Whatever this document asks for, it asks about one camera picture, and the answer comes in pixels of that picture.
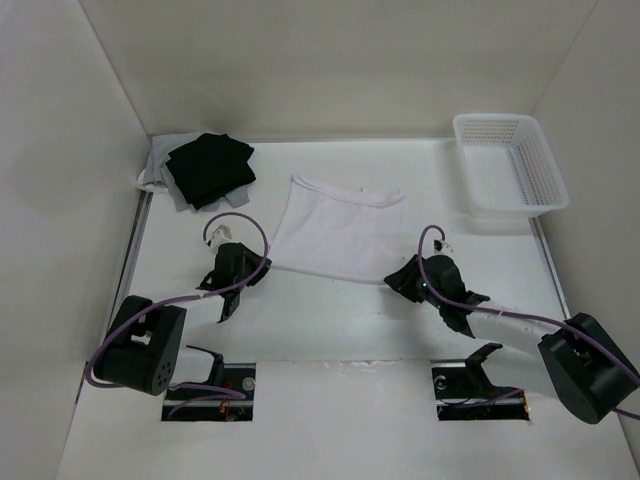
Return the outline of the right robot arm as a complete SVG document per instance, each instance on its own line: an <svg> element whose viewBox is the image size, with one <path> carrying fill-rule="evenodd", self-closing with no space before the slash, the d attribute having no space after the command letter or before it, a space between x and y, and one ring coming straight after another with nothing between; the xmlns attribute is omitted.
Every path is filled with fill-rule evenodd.
<svg viewBox="0 0 640 480"><path fill-rule="evenodd" d="M531 391L597 424L639 388L637 369L594 317L559 322L509 312L467 289L446 255L415 255L384 282L413 303L429 303L449 329L484 343L457 369L457 386L436 393L440 398L487 404Z"/></svg>

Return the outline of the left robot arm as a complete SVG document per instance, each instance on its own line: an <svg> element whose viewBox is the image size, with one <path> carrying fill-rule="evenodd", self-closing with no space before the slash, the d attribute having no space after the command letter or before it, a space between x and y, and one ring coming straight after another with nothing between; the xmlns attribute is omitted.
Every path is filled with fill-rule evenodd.
<svg viewBox="0 0 640 480"><path fill-rule="evenodd" d="M241 293L260 282L271 260L240 242L213 248L213 269L193 293L153 302L126 297L89 362L87 382L100 388L128 388L157 396L169 388L193 389L206 399L224 387L216 355L183 345L187 323L221 324L240 305Z"/></svg>

